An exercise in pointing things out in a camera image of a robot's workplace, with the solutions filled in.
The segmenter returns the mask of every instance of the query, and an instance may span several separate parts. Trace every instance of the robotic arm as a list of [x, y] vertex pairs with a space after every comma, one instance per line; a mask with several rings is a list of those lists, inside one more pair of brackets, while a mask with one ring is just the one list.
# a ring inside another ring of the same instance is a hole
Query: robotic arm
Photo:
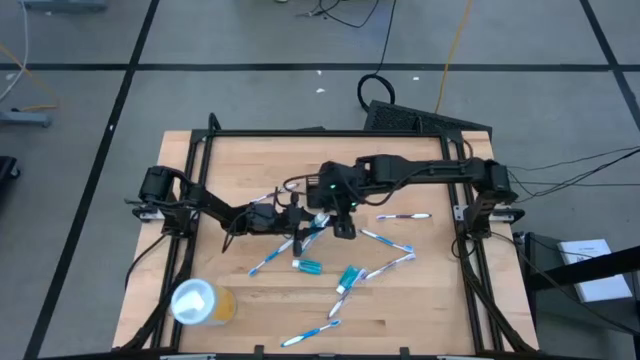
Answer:
[[[173, 194], [176, 179], [180, 181], [180, 201]], [[506, 167], [492, 160], [409, 161], [396, 155], [374, 155], [356, 159], [354, 166], [332, 161], [322, 164], [318, 174], [306, 178], [307, 205], [334, 212], [327, 226], [333, 226], [335, 237], [354, 239], [356, 231], [350, 213], [356, 211], [357, 205], [382, 205], [406, 185], [434, 183], [468, 183], [478, 192], [475, 202], [465, 209], [462, 222], [464, 230], [476, 237], [489, 236], [489, 215], [496, 204], [510, 204], [517, 198], [509, 186]], [[368, 201], [367, 196], [374, 194], [387, 196], [377, 203]], [[204, 185], [164, 166], [147, 170], [138, 197], [144, 204], [160, 209], [165, 217], [163, 232], [174, 236], [185, 235], [192, 211], [198, 210], [219, 221], [231, 236], [292, 235], [294, 256], [300, 256], [302, 241], [319, 231], [300, 228], [302, 221], [310, 222], [314, 215], [298, 206], [296, 192], [282, 212], [276, 210], [275, 203], [232, 207]], [[228, 245], [225, 239], [223, 252]]]

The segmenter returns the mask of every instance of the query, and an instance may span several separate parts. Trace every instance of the yellow cup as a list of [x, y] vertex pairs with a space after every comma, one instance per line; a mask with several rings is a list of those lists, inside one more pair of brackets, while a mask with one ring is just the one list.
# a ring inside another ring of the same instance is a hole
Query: yellow cup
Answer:
[[236, 313], [236, 298], [222, 286], [189, 279], [171, 296], [171, 312], [184, 325], [224, 325]]

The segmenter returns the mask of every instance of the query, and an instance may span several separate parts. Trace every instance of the wooden table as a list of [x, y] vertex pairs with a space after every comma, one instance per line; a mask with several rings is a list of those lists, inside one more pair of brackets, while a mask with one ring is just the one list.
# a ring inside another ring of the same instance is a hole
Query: wooden table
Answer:
[[[493, 156], [485, 132], [466, 132], [464, 137], [475, 156]], [[166, 132], [158, 164], [182, 170], [189, 138], [190, 132]], [[317, 172], [327, 160], [353, 164], [359, 156], [385, 153], [409, 160], [442, 159], [440, 142], [427, 138], [220, 137], [213, 144], [207, 188], [232, 206], [273, 191], [283, 179]], [[376, 214], [417, 212], [433, 217], [375, 220]], [[454, 224], [446, 185], [407, 186], [384, 206], [360, 205], [353, 218], [356, 228], [411, 244], [417, 259], [359, 285], [337, 316], [343, 320], [338, 328], [281, 348], [284, 340], [327, 323], [327, 313], [338, 299], [335, 288], [349, 264], [373, 270], [404, 253], [362, 235], [349, 241], [335, 239], [327, 231], [305, 254], [324, 265], [321, 276], [293, 269], [293, 255], [286, 252], [250, 278], [249, 269], [284, 239], [237, 237], [221, 254], [225, 233], [215, 220], [203, 216], [192, 276], [230, 289], [238, 300], [238, 311], [222, 327], [185, 327], [180, 351], [252, 353], [255, 345], [262, 344], [266, 353], [398, 354], [400, 347], [407, 346], [412, 355], [474, 354], [460, 264], [450, 252]], [[136, 256], [158, 237], [160, 227], [160, 222], [142, 225]], [[494, 225], [493, 230], [511, 233], [505, 224]], [[513, 245], [497, 237], [484, 244], [496, 304], [522, 338], [537, 347]], [[114, 346], [129, 340], [157, 303], [167, 253], [165, 242], [131, 275]], [[490, 348], [486, 313], [479, 311], [485, 347]], [[167, 317], [169, 327], [173, 319], [170, 313]], [[164, 332], [163, 344], [168, 344], [169, 333]]]

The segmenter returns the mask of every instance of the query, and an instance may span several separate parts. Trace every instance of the black stand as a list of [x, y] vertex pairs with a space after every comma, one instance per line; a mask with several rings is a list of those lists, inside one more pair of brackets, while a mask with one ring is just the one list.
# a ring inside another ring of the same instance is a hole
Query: black stand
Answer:
[[[586, 305], [609, 319], [640, 331], [640, 301], [637, 294], [638, 286], [636, 286], [637, 276], [634, 276], [640, 269], [640, 246], [565, 265], [560, 252], [552, 250], [558, 249], [557, 244], [561, 240], [534, 233], [526, 233], [524, 239], [525, 254], [529, 260], [559, 285], [566, 285], [563, 289], [572, 294], [575, 299], [578, 299], [578, 294], [574, 284], [623, 274], [634, 297], [590, 302]], [[534, 321], [535, 313], [543, 311], [598, 327], [620, 330], [567, 299], [560, 291], [551, 290], [553, 285], [528, 266], [524, 277]], [[634, 336], [634, 344], [636, 358], [640, 359], [640, 337]]]

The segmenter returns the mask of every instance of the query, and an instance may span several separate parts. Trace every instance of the black metal frame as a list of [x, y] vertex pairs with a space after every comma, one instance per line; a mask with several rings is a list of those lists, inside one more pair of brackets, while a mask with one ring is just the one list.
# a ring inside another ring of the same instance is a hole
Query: black metal frame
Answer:
[[[209, 119], [210, 126], [208, 129], [196, 129], [191, 133], [191, 139], [189, 144], [189, 151], [187, 153], [187, 163], [185, 166], [185, 174], [190, 178], [193, 173], [193, 166], [195, 162], [195, 156], [198, 150], [199, 144], [204, 140], [205, 148], [202, 154], [202, 165], [200, 168], [200, 176], [198, 179], [199, 184], [204, 184], [206, 182], [207, 172], [209, 168], [209, 159], [212, 155], [213, 148], [213, 140], [215, 137], [424, 137], [424, 138], [433, 138], [439, 139], [441, 143], [441, 151], [442, 157], [444, 160], [451, 159], [449, 153], [449, 143], [447, 140], [447, 136], [440, 133], [421, 133], [419, 131], [349, 131], [349, 130], [340, 130], [340, 131], [332, 131], [332, 130], [318, 130], [318, 129], [306, 129], [306, 130], [221, 130], [219, 124], [215, 120], [215, 117], [210, 117]], [[462, 142], [456, 142], [456, 152], [458, 159], [464, 159], [464, 150], [462, 146]], [[448, 185], [449, 197], [453, 205], [458, 204], [458, 194], [455, 188], [455, 185]], [[471, 204], [473, 202], [473, 195], [471, 192], [470, 185], [465, 185], [465, 197], [467, 204]], [[197, 229], [198, 220], [194, 219], [195, 228]], [[462, 228], [456, 227], [456, 232], [461, 232]], [[193, 247], [195, 247], [197, 233], [192, 233], [190, 236], [186, 238], [187, 243], [193, 243]], [[165, 266], [165, 273], [163, 279], [163, 285], [160, 292], [160, 297], [166, 295], [167, 290], [171, 285], [171, 279], [174, 276], [174, 268], [176, 264], [176, 259], [178, 257], [178, 249], [179, 242], [181, 240], [178, 238], [171, 239], [171, 245], [169, 249], [169, 255], [167, 259], [167, 263]], [[463, 246], [459, 249], [461, 256], [467, 256], [467, 248], [466, 244], [463, 242], [459, 242]], [[477, 246], [480, 246], [476, 252], [478, 257], [478, 273], [480, 278], [482, 279], [483, 286], [485, 289], [491, 294], [493, 298], [491, 282], [489, 271], [486, 263], [484, 248], [482, 247], [482, 243], [479, 242]], [[191, 267], [193, 264], [188, 264], [189, 272], [191, 271]], [[482, 339], [482, 330], [480, 327], [480, 319], [478, 315], [478, 307], [476, 303], [475, 294], [470, 288], [469, 285], [465, 284], [465, 294], [467, 298], [467, 310], [469, 312], [469, 319], [471, 324], [471, 332], [473, 337], [474, 350], [476, 353], [481, 353], [485, 350]], [[493, 349], [497, 351], [502, 351], [502, 337], [500, 335], [500, 331], [496, 326], [493, 319], [489, 319], [490, 321], [490, 330], [491, 337], [493, 342]], [[173, 330], [171, 334], [171, 341], [169, 344], [169, 349], [174, 351], [179, 350], [179, 342], [180, 335], [182, 330], [182, 324], [177, 321], [174, 321]], [[160, 339], [162, 338], [162, 333], [164, 331], [164, 318], [160, 319], [156, 329], [153, 333], [151, 346], [153, 348], [157, 348], [160, 346]]]
[[[360, 131], [360, 130], [346, 130], [346, 131], [332, 131], [332, 130], [321, 130], [321, 129], [305, 129], [305, 130], [221, 130], [220, 126], [215, 119], [215, 116], [211, 114], [209, 118], [209, 128], [208, 129], [196, 129], [192, 130], [189, 150], [187, 154], [187, 162], [185, 166], [185, 173], [191, 177], [193, 174], [193, 167], [195, 164], [195, 158], [198, 151], [198, 146], [200, 143], [204, 142], [204, 151], [202, 154], [202, 162], [200, 166], [200, 173], [198, 178], [199, 184], [204, 184], [206, 182], [208, 170], [209, 170], [209, 161], [212, 155], [213, 149], [213, 141], [216, 137], [418, 137], [418, 138], [432, 138], [438, 139], [441, 144], [442, 158], [444, 160], [451, 159], [450, 151], [449, 151], [449, 140], [452, 140], [455, 144], [455, 149], [457, 153], [457, 158], [463, 160], [465, 158], [464, 147], [462, 143], [462, 137], [459, 131], [449, 134], [440, 134], [440, 133], [421, 133], [419, 130], [417, 131]], [[463, 236], [464, 227], [457, 226], [459, 225], [455, 219], [455, 214], [453, 212], [453, 206], [458, 204], [458, 194], [456, 191], [456, 187], [453, 184], [448, 185], [449, 198], [452, 206], [452, 218], [454, 219], [455, 232], [457, 237]], [[464, 186], [465, 192], [465, 200], [468, 204], [473, 202], [473, 193], [471, 191], [471, 187], [469, 185]], [[199, 216], [194, 216], [191, 219], [192, 231], [188, 234], [184, 239], [187, 242], [187, 247], [185, 250], [185, 259], [188, 273], [191, 272], [193, 266], [193, 253], [195, 251], [196, 239], [197, 239], [197, 228], [199, 224]], [[176, 260], [179, 252], [179, 243], [181, 239], [172, 238], [171, 245], [169, 249], [168, 259], [165, 266], [165, 273], [163, 279], [163, 285], [161, 288], [160, 296], [164, 296], [170, 291], [171, 287], [175, 285], [175, 281], [180, 281], [180, 279], [172, 280], [174, 277], [174, 268], [176, 265]], [[483, 288], [490, 295], [490, 298], [493, 299], [490, 275], [488, 271], [488, 266], [486, 262], [484, 247], [482, 246], [482, 241], [477, 241], [475, 246], [477, 250], [475, 251], [475, 255], [478, 261], [478, 275], [481, 279]], [[458, 241], [458, 251], [460, 256], [465, 257], [469, 256], [469, 252], [467, 250], [467, 244], [464, 241]], [[491, 339], [493, 349], [488, 350], [484, 347], [483, 337], [482, 337], [482, 329], [480, 327], [480, 318], [478, 315], [478, 307], [476, 302], [476, 295], [471, 289], [471, 287], [465, 281], [465, 295], [467, 300], [467, 310], [469, 313], [469, 321], [470, 321], [470, 331], [473, 338], [473, 345], [476, 356], [490, 357], [496, 360], [502, 359], [576, 359], [579, 358], [569, 358], [569, 357], [557, 357], [557, 356], [549, 356], [542, 353], [520, 353], [520, 352], [505, 352], [502, 344], [502, 335], [496, 322], [489, 317], [489, 325], [491, 331]], [[157, 325], [155, 326], [155, 330], [153, 332], [151, 348], [149, 349], [125, 349], [113, 351], [110, 353], [96, 353], [96, 354], [82, 354], [82, 355], [74, 355], [74, 356], [64, 356], [64, 357], [56, 357], [49, 359], [73, 359], [73, 360], [88, 360], [88, 359], [154, 359], [157, 360], [159, 356], [166, 355], [178, 355], [179, 352], [179, 343], [180, 337], [182, 333], [182, 324], [174, 321], [171, 340], [169, 347], [160, 347], [160, 342], [162, 339], [162, 333], [164, 330], [164, 317], [161, 317], [158, 320]], [[331, 357], [333, 359], [344, 359], [344, 360], [398, 360], [398, 356], [400, 356], [400, 360], [410, 360], [410, 359], [437, 359], [437, 356], [423, 356], [423, 355], [410, 355], [409, 349], [406, 347], [399, 348], [399, 355], [340, 355], [335, 354]], [[262, 345], [256, 345], [255, 351], [253, 354], [220, 354], [216, 353], [215, 358], [217, 359], [230, 359], [230, 360], [238, 360], [238, 359], [251, 359], [255, 360], [264, 360], [264, 359], [306, 359], [306, 360], [317, 360], [319, 355], [317, 354], [264, 354], [264, 347]]]

